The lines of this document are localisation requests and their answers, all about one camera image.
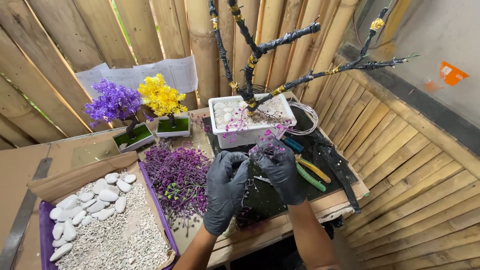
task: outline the black bonsai trunk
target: black bonsai trunk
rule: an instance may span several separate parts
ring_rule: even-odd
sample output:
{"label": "black bonsai trunk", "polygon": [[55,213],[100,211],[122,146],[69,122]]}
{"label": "black bonsai trunk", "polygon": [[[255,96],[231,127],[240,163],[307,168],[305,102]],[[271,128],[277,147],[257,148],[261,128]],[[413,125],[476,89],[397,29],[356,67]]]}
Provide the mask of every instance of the black bonsai trunk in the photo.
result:
{"label": "black bonsai trunk", "polygon": [[131,120],[132,123],[127,126],[127,135],[130,139],[135,139],[136,135],[133,129],[135,128],[136,125],[138,125],[140,122],[138,121],[138,118],[136,115],[131,115],[127,117],[125,120]]}
{"label": "black bonsai trunk", "polygon": [[167,114],[168,116],[168,121],[170,122],[171,127],[176,127],[177,124],[175,124],[175,116],[173,116],[173,113]]}

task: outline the yellow artificial bonsai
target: yellow artificial bonsai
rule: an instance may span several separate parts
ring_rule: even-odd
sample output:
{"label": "yellow artificial bonsai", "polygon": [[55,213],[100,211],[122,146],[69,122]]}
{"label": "yellow artificial bonsai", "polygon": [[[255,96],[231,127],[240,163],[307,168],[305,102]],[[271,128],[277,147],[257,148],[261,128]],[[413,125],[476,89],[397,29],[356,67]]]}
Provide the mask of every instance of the yellow artificial bonsai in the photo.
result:
{"label": "yellow artificial bonsai", "polygon": [[152,108],[157,116],[168,116],[172,127],[176,126],[173,115],[187,111],[187,107],[179,104],[185,99],[185,94],[179,94],[176,89],[169,87],[161,74],[146,77],[145,84],[140,84],[138,92],[142,94],[144,104]]}

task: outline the wooden table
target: wooden table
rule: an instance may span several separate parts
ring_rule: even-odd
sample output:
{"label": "wooden table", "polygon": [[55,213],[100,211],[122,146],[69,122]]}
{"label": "wooden table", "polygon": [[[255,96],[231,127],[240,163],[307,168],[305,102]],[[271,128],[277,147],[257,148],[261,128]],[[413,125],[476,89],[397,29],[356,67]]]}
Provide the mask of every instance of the wooden table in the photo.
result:
{"label": "wooden table", "polygon": [[[287,98],[293,96],[291,92],[285,94]],[[209,116],[208,108],[190,111],[190,113]],[[150,130],[155,130],[156,121],[147,123]],[[2,188],[0,188],[0,200],[3,205],[1,210],[2,222],[0,223],[0,247],[3,248],[13,220],[20,207],[22,199],[27,191],[26,184],[32,180],[39,161],[43,158],[53,158],[48,175],[65,172],[75,166],[87,164],[96,160],[105,159],[118,155],[115,144],[111,139],[113,135],[122,132],[124,128],[109,130],[101,133],[83,135],[48,144],[34,145],[19,149],[0,151],[0,172]],[[211,156],[212,149],[208,144],[202,129],[192,127],[190,138],[179,138],[175,145],[179,146],[182,141],[190,140],[194,146],[205,150],[206,155]],[[357,199],[368,193],[368,189],[358,177],[358,182],[352,185]],[[15,260],[16,270],[39,270],[41,269],[40,238],[38,224],[38,204],[36,201],[30,216],[27,229],[20,244]],[[350,203],[345,192],[338,190],[311,202],[315,216],[324,222],[350,211]],[[175,241],[180,253],[183,252],[193,239],[200,223],[197,226],[187,226],[174,232]],[[262,222],[255,229],[233,231],[228,236],[220,236],[215,244],[208,266],[210,268],[222,265],[226,262],[240,258],[253,251],[273,244],[284,237],[292,234],[292,225],[288,215],[282,214],[270,220]]]}

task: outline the hand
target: hand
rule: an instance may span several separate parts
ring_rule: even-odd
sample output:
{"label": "hand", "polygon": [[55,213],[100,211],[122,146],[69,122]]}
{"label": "hand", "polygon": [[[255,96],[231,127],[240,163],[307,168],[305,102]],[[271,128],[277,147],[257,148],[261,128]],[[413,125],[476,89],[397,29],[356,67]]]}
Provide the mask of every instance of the hand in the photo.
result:
{"label": "hand", "polygon": [[275,190],[285,204],[299,205],[305,200],[297,185],[297,165],[292,149],[274,139],[256,146],[258,152],[252,154],[253,160],[267,174]]}
{"label": "hand", "polygon": [[[242,162],[235,177],[232,164]],[[205,229],[219,236],[230,224],[240,208],[248,176],[248,157],[242,152],[220,152],[207,173],[207,211],[204,214]]]}

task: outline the white plastic planter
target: white plastic planter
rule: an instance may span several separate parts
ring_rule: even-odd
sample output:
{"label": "white plastic planter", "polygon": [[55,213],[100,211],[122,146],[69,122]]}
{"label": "white plastic planter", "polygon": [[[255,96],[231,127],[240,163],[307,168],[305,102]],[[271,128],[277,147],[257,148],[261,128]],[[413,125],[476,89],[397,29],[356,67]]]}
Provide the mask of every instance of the white plastic planter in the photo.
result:
{"label": "white plastic planter", "polygon": [[[140,127],[142,127],[142,126],[146,126],[145,122],[136,125],[136,126],[133,128],[133,131],[135,131],[137,128],[140,128]],[[137,148],[140,148],[140,147],[142,147],[142,146],[144,146],[144,145],[146,145],[146,144],[149,144],[149,143],[153,142],[153,140],[155,140],[155,137],[153,136],[153,134],[152,134],[152,132],[151,132],[150,130],[149,130],[149,132],[150,132],[150,135],[149,135],[148,137],[143,138],[143,139],[139,140],[138,142],[135,142],[135,143],[133,143],[133,144],[125,147],[124,149],[121,149],[121,150],[120,150],[120,148],[119,148],[120,145],[117,144],[117,141],[115,140],[115,138],[120,137],[120,136],[122,136],[123,134],[127,134],[127,132],[124,131],[124,132],[122,132],[122,133],[119,133],[119,134],[113,136],[112,139],[113,139],[113,141],[115,142],[115,144],[117,145],[117,147],[119,148],[119,152],[120,152],[120,153],[126,153],[126,152],[130,152],[130,151],[134,151],[134,150],[136,150]]]}
{"label": "white plastic planter", "polygon": [[188,137],[188,136],[190,136],[190,126],[192,125],[192,123],[190,123],[190,115],[175,116],[175,120],[176,119],[185,119],[185,118],[188,119],[188,130],[179,130],[179,131],[173,131],[173,132],[160,132],[159,129],[158,129],[159,128],[158,125],[160,123],[160,120],[168,119],[168,116],[159,117],[158,122],[156,124],[156,132],[155,132],[156,136],[159,137],[159,138],[177,137],[177,136]]}
{"label": "white plastic planter", "polygon": [[[263,98],[266,95],[268,94],[256,94],[255,98],[256,99]],[[284,118],[288,118],[291,120],[291,123],[288,126],[295,126],[297,124],[297,120],[295,119],[295,116],[293,115],[293,112],[290,106],[288,105],[287,99],[283,94],[280,94],[278,96],[282,99],[282,103],[285,106],[286,115],[284,116]],[[274,131],[275,129],[274,126],[279,124],[279,123],[262,124],[262,125],[250,126],[248,129],[245,129],[245,130],[239,130],[235,135],[233,135],[235,136],[235,140],[230,143],[229,136],[227,136],[225,139],[223,138],[223,133],[226,133],[227,131],[225,129],[218,129],[216,126],[213,106],[219,102],[225,103],[225,102],[232,102],[232,101],[240,102],[242,101],[242,98],[241,96],[232,96],[232,97],[222,97],[222,98],[211,98],[208,100],[208,107],[210,109],[210,119],[212,120],[213,134],[215,134],[218,137],[218,144],[222,149],[255,144],[257,143],[256,140],[258,139],[259,135],[262,137],[265,137],[264,134],[267,129]],[[229,133],[234,131],[237,131],[237,129],[233,127],[228,129]],[[281,137],[283,133],[285,133],[285,131],[280,132],[277,138]]]}

